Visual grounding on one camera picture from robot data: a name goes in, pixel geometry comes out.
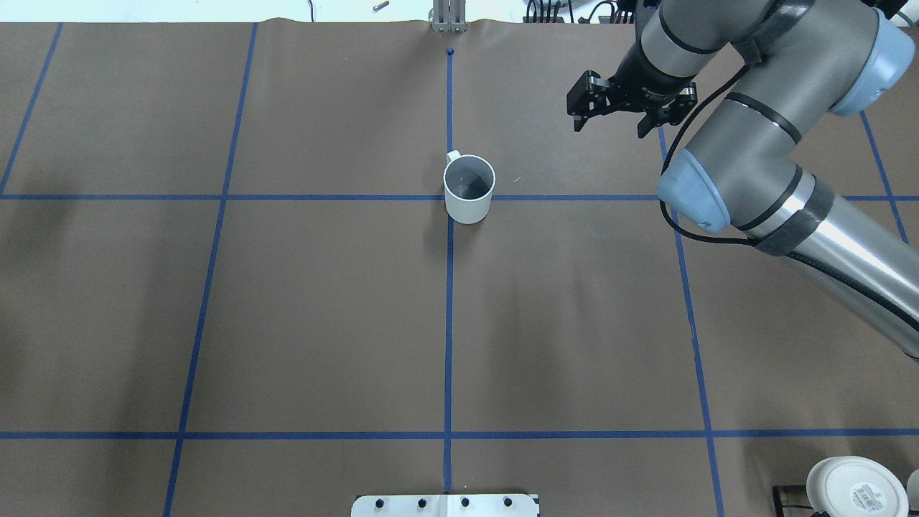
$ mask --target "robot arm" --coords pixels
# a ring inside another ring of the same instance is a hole
[[[709,233],[731,224],[919,358],[919,254],[788,155],[827,111],[858,113],[900,79],[913,42],[857,0],[664,0],[607,81],[568,93],[580,131],[595,115],[645,112],[639,135],[677,125],[692,79],[732,44],[745,74],[658,183]]]

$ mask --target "metal mount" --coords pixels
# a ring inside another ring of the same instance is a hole
[[[539,517],[535,494],[361,496],[351,517]]]
[[[466,32],[466,0],[434,0],[431,29],[434,32]]]

